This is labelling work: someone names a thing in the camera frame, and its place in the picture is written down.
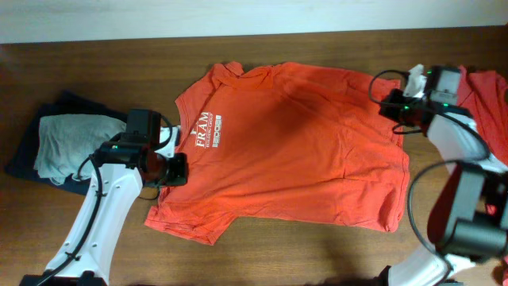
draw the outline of wooden surface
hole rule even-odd
[[[0,46],[0,162],[4,165],[43,102],[58,91],[127,112],[143,107],[179,115],[175,98],[211,64],[236,60],[247,69],[297,61],[376,73],[415,64],[465,64],[508,75],[508,28],[91,41]],[[411,174],[439,160],[420,135],[406,137]],[[446,179],[444,169],[421,180],[415,198],[418,224]],[[83,197],[0,174],[0,284],[17,285],[41,273],[63,243]],[[137,200],[118,240],[112,285],[295,285],[327,277],[377,275],[418,246],[406,216],[385,234],[351,227],[239,218],[215,246],[199,245],[143,225],[153,202]],[[469,285],[492,285],[498,262],[463,272]]]

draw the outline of orange t-shirt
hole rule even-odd
[[[508,164],[508,91],[506,80],[495,71],[468,74],[460,66],[462,77],[458,90],[457,106],[467,108],[476,121],[476,129],[487,142],[492,153]]]
[[[161,191],[145,225],[214,244],[237,217],[395,231],[409,158],[369,101],[372,77],[296,63],[215,64],[176,100],[188,183]],[[380,79],[381,99],[398,86]]]

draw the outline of white wall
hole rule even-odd
[[[507,22],[508,0],[0,0],[0,43]]]

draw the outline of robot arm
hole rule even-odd
[[[125,217],[143,187],[187,182],[187,162],[175,154],[179,127],[161,128],[161,115],[131,110],[126,131],[104,142],[90,157],[92,174],[85,201],[42,276],[20,285],[108,285],[111,258]]]
[[[444,161],[452,162],[446,164],[452,175],[429,216],[427,233],[433,245],[421,246],[382,273],[383,283],[390,286],[435,285],[508,253],[508,167],[488,151],[469,112],[455,106],[460,70],[433,67],[428,78],[422,71],[421,65],[413,68],[404,92],[393,90],[383,101],[400,106],[382,104],[380,113],[419,126]],[[496,214],[477,211],[481,199],[494,205]]]

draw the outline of folded gray cloth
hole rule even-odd
[[[40,119],[39,152],[33,168],[40,178],[49,178],[55,185],[61,185],[65,178],[74,174],[81,163],[104,141],[125,131],[125,123],[105,115],[63,114]],[[86,163],[80,176],[88,179],[94,170]]]

